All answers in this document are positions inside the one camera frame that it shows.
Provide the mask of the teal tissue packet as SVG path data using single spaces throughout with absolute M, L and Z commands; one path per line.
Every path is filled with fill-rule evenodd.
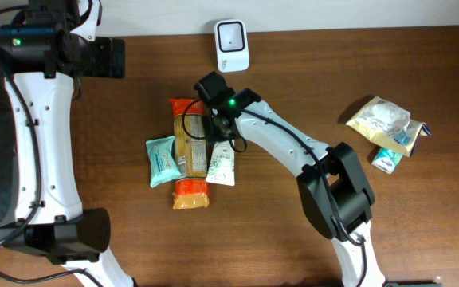
M 173 158 L 174 136 L 148 140 L 147 155 L 151 165 L 151 188 L 179 179 L 182 175 Z

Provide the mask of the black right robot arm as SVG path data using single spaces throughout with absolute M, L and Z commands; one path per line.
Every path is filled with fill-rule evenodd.
M 278 116 L 249 88 L 235 92 L 212 72 L 195 85 L 210 110 L 213 140 L 243 139 L 267 151 L 295 177 L 305 217 L 334 246 L 345 286 L 384 286 L 371 240 L 375 195 L 355 151 L 331 147 Z

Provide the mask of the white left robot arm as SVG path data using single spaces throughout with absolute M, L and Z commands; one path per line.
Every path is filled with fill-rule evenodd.
M 0 228 L 0 247 L 46 258 L 85 286 L 133 286 L 109 246 L 109 213 L 82 205 L 70 132 L 81 78 L 124 77 L 124 41 L 96 36 L 98 1 L 31 1 L 18 10 L 17 22 L 0 27 L 18 158 L 14 220 Z

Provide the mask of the orange cracker package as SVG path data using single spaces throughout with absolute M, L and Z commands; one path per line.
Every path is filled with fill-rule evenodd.
M 201 101 L 169 99 L 172 104 L 175 136 L 175 162 L 181 176 L 175 180 L 175 210 L 208 207 L 209 185 L 204 107 Z

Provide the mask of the yellow white snack bag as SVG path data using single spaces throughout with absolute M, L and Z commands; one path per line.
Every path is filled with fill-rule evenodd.
M 378 96 L 357 111 L 346 125 L 385 149 L 411 157 L 419 136 L 430 136 L 426 123 L 413 120 L 410 112 Z

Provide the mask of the white bamboo print tube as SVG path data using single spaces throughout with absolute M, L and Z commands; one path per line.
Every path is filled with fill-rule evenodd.
M 206 176 L 208 183 L 235 185 L 235 150 L 232 149 L 232 143 L 232 141 L 224 141 L 214 145 Z

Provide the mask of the small teal green box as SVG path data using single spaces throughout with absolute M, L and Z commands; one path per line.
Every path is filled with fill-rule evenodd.
M 390 175 L 395 171 L 402 157 L 401 153 L 381 147 L 371 165 Z

